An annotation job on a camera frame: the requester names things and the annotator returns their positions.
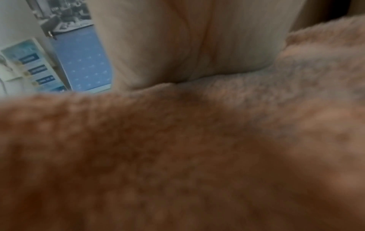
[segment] blue surface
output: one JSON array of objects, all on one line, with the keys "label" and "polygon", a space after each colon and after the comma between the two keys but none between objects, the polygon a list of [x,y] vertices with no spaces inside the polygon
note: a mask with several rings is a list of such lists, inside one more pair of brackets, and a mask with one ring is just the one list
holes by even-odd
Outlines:
[{"label": "blue surface", "polygon": [[73,91],[111,84],[111,65],[94,26],[57,35],[57,40],[51,41]]}]

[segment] white wall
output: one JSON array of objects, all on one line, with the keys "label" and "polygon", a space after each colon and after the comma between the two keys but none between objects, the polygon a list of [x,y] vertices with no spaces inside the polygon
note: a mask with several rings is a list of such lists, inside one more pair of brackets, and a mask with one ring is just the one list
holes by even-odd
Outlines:
[{"label": "white wall", "polygon": [[[48,55],[56,61],[49,39],[44,35],[25,0],[0,0],[0,48],[36,37]],[[21,80],[6,83],[9,95],[21,94]],[[0,97],[3,89],[0,86]]]}]

